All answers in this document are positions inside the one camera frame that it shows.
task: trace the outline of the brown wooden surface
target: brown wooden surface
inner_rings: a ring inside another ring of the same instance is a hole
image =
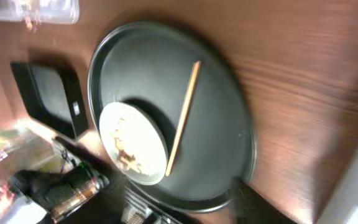
[[[80,6],[73,26],[42,24],[32,32],[23,23],[0,22],[0,76],[17,118],[27,115],[11,60],[64,55],[86,96],[93,50],[109,29],[137,19],[179,22],[209,39],[237,73],[259,134],[251,186],[292,219],[316,221],[358,142],[358,0],[84,0]]]

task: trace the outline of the clear plastic container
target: clear plastic container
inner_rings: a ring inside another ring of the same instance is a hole
[[[0,21],[73,24],[79,15],[78,0],[0,0]]]

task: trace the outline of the wooden chopstick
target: wooden chopstick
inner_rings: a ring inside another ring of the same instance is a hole
[[[165,171],[165,175],[167,177],[171,174],[173,161],[175,160],[175,156],[177,154],[177,150],[178,150],[179,142],[180,142],[180,139],[181,139],[181,135],[182,135],[183,129],[185,127],[187,114],[189,112],[190,103],[191,103],[191,100],[193,99],[193,92],[194,92],[194,89],[195,89],[195,86],[196,86],[196,83],[197,83],[198,70],[200,69],[200,64],[201,64],[200,61],[197,61],[196,63],[194,63],[193,70],[191,71],[191,76],[190,76],[190,79],[189,79],[189,84],[187,86],[185,100],[184,100],[183,105],[181,107],[181,112],[180,112],[180,116],[179,116],[179,123],[178,123],[177,132],[175,134],[175,138],[173,139],[173,146],[172,146],[171,156],[169,157],[167,169]]]

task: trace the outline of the round black tray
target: round black tray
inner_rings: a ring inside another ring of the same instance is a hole
[[[96,49],[88,77],[92,119],[99,129],[104,106],[139,107],[173,137],[193,63],[198,83],[172,173],[153,186],[133,183],[152,200],[181,212],[225,206],[235,177],[252,177],[256,138],[234,74],[213,49],[194,37],[154,22],[113,30]]]

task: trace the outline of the wooden table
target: wooden table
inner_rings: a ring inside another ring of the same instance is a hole
[[[84,0],[80,6],[72,26],[28,31],[23,23],[0,22],[0,77],[16,118],[27,114],[11,60],[63,55],[87,96],[88,65],[108,30],[139,19],[191,27],[227,58],[254,115],[259,155],[251,186],[292,219],[316,221],[358,143],[358,0]]]

